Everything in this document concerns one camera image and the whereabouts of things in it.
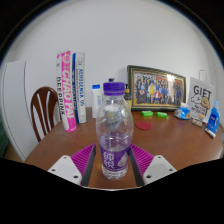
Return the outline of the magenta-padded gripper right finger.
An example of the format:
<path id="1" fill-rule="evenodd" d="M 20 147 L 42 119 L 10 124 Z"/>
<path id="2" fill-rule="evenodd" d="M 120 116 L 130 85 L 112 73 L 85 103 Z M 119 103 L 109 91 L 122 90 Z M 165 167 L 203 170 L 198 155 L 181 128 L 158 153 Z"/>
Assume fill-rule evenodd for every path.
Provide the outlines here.
<path id="1" fill-rule="evenodd" d="M 152 155 L 133 144 L 130 145 L 130 160 L 138 187 L 176 172 L 176 169 L 162 155 Z"/>

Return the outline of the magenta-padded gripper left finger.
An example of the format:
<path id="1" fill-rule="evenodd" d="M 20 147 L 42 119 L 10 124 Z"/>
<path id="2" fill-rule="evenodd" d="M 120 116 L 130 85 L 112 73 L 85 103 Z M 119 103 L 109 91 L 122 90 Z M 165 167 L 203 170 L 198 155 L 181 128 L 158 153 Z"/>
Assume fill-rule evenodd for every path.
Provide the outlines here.
<path id="1" fill-rule="evenodd" d="M 63 155 L 49 172 L 79 186 L 87 187 L 96 155 L 96 145 L 91 144 L 72 156 Z"/>

